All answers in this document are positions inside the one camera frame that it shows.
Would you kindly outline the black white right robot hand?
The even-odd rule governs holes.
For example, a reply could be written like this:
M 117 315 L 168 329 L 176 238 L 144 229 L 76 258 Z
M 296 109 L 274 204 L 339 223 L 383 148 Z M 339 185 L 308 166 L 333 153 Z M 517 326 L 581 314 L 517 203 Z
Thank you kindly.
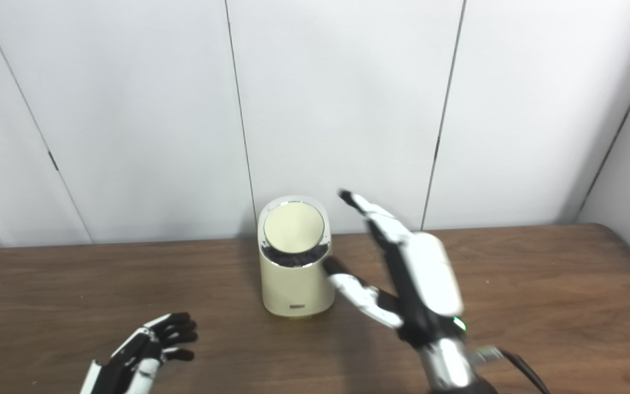
M 365 219 L 395 294 L 368 284 L 330 256 L 323 271 L 334 289 L 363 314 L 394 329 L 413 349 L 462 338 L 465 327 L 457 323 L 464 311 L 462 294 L 441 240 L 408 229 L 392 213 L 350 190 L 341 189 L 338 195 Z

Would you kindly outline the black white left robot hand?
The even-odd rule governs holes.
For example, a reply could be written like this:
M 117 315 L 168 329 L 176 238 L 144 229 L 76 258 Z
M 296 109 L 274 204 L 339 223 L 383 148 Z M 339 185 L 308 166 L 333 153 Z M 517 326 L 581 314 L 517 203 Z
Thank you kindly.
M 194 351 L 182 347 L 199 339 L 188 312 L 172 312 L 138 327 L 105 364 L 92 361 L 81 393 L 150 393 L 168 361 L 189 362 Z

